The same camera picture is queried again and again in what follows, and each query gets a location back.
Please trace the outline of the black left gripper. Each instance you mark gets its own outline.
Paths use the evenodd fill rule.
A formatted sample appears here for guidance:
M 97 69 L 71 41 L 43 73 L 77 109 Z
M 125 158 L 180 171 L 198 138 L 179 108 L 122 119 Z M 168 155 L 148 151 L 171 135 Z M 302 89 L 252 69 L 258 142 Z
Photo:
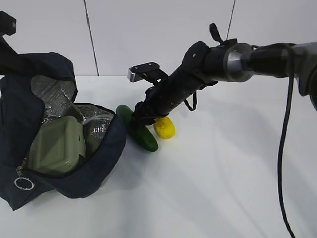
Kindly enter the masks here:
M 0 74 L 27 74 L 25 60 L 6 42 L 4 35 L 16 33 L 16 19 L 4 11 L 0 12 Z

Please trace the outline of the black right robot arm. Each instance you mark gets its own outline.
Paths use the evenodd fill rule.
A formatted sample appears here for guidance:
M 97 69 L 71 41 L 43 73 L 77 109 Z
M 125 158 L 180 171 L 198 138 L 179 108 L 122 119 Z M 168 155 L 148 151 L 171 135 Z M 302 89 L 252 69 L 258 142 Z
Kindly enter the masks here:
M 232 39 L 216 47 L 196 42 L 170 75 L 154 62 L 130 68 L 132 82 L 152 83 L 144 101 L 135 106 L 132 125 L 151 125 L 165 117 L 198 90 L 218 82 L 246 82 L 254 75 L 293 76 L 301 96 L 317 103 L 317 45 L 315 42 L 255 46 Z

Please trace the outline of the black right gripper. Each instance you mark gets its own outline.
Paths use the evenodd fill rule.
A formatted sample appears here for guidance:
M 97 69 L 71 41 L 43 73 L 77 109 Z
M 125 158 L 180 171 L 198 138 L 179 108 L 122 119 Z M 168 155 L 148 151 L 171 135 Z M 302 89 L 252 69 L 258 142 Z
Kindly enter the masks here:
M 154 130 L 154 119 L 169 115 L 181 103 L 190 111 L 196 109 L 196 78 L 178 68 L 146 93 L 145 100 L 135 108 L 131 127 Z

